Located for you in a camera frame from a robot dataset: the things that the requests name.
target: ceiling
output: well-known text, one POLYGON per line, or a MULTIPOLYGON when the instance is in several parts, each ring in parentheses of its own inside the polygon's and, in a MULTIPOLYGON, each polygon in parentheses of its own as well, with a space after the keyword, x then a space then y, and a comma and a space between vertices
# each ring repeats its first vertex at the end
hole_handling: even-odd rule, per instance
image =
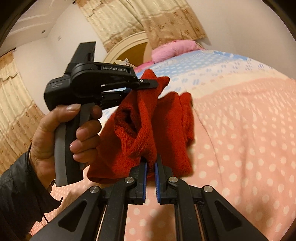
POLYGON ((0 48, 0 55, 14 47, 46 38, 58 17, 72 2, 73 0, 37 0, 13 26, 0 48))

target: bed sheet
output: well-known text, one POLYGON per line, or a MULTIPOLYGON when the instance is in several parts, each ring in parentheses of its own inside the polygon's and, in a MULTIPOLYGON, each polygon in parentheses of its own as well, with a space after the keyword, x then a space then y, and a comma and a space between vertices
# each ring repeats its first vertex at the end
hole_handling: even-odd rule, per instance
MULTIPOLYGON (((198 187, 212 185, 269 240, 279 241, 296 217, 295 82, 253 59, 212 50, 149 68, 159 77, 170 77, 161 96, 170 91, 192 94, 195 144, 188 155, 194 174, 184 180, 198 187)), ((103 112, 102 125, 115 109, 103 112)), ((95 185, 84 172, 79 183, 53 187, 53 197, 64 201, 46 214, 48 220, 95 185)), ((173 216, 171 205, 157 204, 154 184, 149 183, 146 204, 129 206, 125 240, 175 240, 173 216)), ((45 224, 36 223, 32 234, 45 224)))

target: white wall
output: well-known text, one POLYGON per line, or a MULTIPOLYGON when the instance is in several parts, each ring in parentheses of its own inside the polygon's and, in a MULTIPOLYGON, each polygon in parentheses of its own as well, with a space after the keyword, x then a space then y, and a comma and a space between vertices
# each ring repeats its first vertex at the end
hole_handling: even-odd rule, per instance
POLYGON ((14 52, 24 84, 43 113, 49 112, 43 98, 47 83, 64 74, 79 43, 90 41, 96 41, 95 61, 103 61, 107 53, 101 40, 79 8, 71 4, 47 38, 22 45, 14 52))
POLYGON ((187 0, 204 27, 208 49, 237 53, 296 79, 296 42, 262 0, 187 0))
POLYGON ((22 45, 13 53, 17 68, 31 97, 47 114, 49 111, 43 99, 47 83, 60 76, 59 68, 48 48, 46 39, 22 45))
POLYGON ((76 4, 71 4, 62 13, 47 38, 62 71, 65 70, 79 43, 96 41, 96 62, 103 61, 107 54, 98 35, 76 4))

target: beige curtain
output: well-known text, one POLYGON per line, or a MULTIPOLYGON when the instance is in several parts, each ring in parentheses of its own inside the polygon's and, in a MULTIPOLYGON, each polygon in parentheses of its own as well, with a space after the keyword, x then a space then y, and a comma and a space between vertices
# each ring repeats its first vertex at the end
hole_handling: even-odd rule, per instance
POLYGON ((77 0, 107 52, 122 39, 146 31, 152 48, 206 34, 186 0, 77 0))
POLYGON ((153 49, 173 40, 206 34, 186 0, 130 0, 153 49))
POLYGON ((144 31, 127 0, 77 0, 107 52, 124 38, 144 31))
POLYGON ((27 151, 43 116, 9 52, 0 58, 0 174, 27 151))

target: red fabric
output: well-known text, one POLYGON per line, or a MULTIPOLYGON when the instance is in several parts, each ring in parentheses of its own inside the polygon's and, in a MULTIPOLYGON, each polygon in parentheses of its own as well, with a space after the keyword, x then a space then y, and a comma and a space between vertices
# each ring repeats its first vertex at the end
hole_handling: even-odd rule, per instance
POLYGON ((131 91, 111 115, 100 134, 98 159, 87 174, 91 181, 113 183, 127 177, 141 156, 148 161, 148 176, 153 176, 157 153, 175 176, 192 173, 186 151, 194 139, 191 95, 170 92, 157 99, 169 77, 157 78, 148 69, 142 78, 156 79, 159 86, 131 91))

